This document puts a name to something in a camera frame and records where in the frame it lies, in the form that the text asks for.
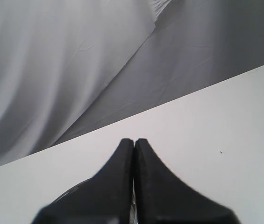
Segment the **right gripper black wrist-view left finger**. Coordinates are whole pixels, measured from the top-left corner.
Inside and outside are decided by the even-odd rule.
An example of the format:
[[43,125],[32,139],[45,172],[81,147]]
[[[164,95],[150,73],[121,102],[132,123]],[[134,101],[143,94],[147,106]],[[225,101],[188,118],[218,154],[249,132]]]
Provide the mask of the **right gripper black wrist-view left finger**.
[[36,224],[128,224],[134,142],[122,139],[106,164],[80,189],[42,208]]

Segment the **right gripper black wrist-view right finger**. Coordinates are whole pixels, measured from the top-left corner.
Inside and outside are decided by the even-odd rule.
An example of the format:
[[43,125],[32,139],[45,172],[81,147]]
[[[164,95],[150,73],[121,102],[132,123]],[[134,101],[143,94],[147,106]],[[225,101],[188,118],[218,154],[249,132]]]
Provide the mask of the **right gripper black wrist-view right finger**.
[[182,182],[146,139],[134,152],[134,183],[141,224],[238,224],[235,213]]

